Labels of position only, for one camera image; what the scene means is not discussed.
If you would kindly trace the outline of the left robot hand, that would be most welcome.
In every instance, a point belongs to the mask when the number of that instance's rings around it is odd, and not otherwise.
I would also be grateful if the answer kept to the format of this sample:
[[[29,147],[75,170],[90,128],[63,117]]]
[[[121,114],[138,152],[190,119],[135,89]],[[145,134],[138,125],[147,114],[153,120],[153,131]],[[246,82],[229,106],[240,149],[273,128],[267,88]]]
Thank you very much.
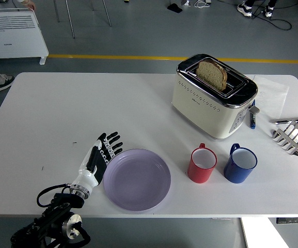
[[[77,178],[70,186],[70,193],[87,199],[94,187],[98,186],[113,157],[122,152],[120,135],[114,132],[110,135],[102,133],[88,151],[79,168]]]

